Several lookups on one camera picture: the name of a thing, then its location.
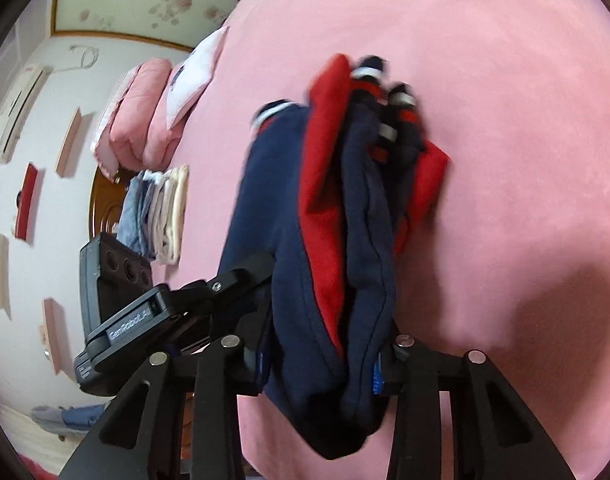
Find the navy red varsity jacket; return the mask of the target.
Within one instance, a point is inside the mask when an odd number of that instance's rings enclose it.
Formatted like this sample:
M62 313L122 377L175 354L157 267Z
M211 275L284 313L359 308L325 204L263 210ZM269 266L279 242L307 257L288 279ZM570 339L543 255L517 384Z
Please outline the navy red varsity jacket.
M266 396L335 460L378 429L376 362L393 324L395 263L434 209L448 156L416 98L371 55L338 54L305 103L258 110L220 266L273 255L276 343Z

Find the folded cream white clothes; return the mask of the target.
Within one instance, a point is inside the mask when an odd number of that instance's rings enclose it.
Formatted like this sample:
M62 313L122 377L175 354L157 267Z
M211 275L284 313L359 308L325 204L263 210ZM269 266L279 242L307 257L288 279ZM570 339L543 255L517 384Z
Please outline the folded cream white clothes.
M189 177L188 165L144 174L143 247L151 261L165 266L179 262Z

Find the folded blue jeans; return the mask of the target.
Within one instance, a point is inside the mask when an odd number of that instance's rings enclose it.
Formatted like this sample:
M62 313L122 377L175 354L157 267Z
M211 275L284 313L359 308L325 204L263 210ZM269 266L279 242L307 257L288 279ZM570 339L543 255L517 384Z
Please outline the folded blue jeans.
M120 244L145 258L150 255L146 222L151 203L151 184L152 178L148 171L141 171L130 180L116 233Z

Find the wooden headboard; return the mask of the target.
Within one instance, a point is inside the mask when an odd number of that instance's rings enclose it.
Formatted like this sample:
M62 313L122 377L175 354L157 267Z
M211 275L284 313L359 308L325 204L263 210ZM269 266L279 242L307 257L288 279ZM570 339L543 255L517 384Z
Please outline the wooden headboard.
M102 171L97 169L91 185L89 200L89 238L95 238L100 233L115 235L122 204L124 203L130 180L136 174L126 169L119 169L113 180L107 179Z

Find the folded pink quilt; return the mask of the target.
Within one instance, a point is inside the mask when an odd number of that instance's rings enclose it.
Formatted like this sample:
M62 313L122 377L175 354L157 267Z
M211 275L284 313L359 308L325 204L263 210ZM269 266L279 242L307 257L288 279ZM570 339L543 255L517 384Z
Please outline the folded pink quilt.
M181 141L186 120L169 128L167 96L176 69L167 58L150 58L122 76L96 127L90 151L101 174L120 170L165 171Z

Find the white printed small pillow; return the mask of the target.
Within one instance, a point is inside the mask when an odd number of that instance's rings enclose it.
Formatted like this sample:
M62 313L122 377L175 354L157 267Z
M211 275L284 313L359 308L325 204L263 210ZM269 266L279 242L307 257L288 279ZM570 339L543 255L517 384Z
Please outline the white printed small pillow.
M229 27L221 26L204 38L177 67L168 86L166 126L175 128L198 102L213 79Z

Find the pink plush bed blanket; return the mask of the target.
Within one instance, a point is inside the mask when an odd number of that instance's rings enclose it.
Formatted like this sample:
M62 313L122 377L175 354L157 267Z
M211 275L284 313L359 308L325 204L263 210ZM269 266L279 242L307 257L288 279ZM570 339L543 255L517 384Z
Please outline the pink plush bed blanket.
M610 459L610 14L600 0L240 0L174 161L190 168L179 265L211 278L250 121L334 54L385 58L450 157L398 269L399 326L483 350L579 479Z

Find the red wall shelf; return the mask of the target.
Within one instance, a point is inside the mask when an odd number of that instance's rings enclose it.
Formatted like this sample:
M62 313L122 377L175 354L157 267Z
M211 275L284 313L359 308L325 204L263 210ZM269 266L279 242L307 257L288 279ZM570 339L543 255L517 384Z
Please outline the red wall shelf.
M17 240L27 240L30 210L32 209L32 198L34 197L38 169L30 162L27 165L23 184L16 196L16 218L13 235Z

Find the pink wall shelf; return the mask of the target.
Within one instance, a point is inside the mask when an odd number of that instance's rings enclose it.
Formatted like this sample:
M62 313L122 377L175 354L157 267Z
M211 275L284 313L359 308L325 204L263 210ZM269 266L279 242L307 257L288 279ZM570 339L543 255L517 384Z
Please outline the pink wall shelf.
M76 107L70 122L66 128L61 148L58 151L58 157L54 165L54 172L59 178L64 178L70 154L72 154L73 145L76 140L77 133L82 121L82 115L79 107Z

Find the white wall air conditioner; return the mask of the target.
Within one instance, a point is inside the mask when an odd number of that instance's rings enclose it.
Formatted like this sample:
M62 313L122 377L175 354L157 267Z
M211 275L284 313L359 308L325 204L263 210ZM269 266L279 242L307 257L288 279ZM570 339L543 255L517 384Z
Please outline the white wall air conditioner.
M24 121L50 67L26 65L15 77L0 104L0 164L7 164L20 138Z

